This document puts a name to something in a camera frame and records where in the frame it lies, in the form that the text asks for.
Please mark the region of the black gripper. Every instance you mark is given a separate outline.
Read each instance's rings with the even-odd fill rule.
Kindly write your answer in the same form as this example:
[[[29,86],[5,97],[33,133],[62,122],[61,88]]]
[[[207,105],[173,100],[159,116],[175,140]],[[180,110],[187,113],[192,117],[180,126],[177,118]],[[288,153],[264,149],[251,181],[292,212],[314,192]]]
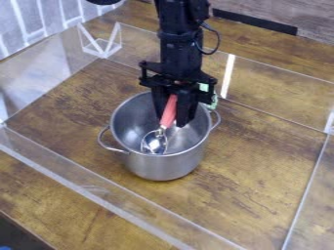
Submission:
[[[217,80],[201,70],[176,76],[163,69],[161,62],[139,63],[139,83],[151,89],[156,117],[161,118],[171,94],[177,96],[176,126],[183,128],[193,119],[197,103],[209,104]]]

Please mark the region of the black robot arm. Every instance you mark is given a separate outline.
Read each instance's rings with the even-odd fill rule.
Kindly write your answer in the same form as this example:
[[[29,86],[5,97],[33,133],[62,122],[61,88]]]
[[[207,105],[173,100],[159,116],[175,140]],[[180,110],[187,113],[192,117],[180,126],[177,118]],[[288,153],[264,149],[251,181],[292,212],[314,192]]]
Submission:
[[[171,95],[177,97],[176,126],[195,119],[199,103],[211,104],[216,78],[204,73],[203,28],[211,30],[207,0],[153,0],[159,17],[160,62],[141,61],[139,83],[151,89],[156,116],[161,117]]]

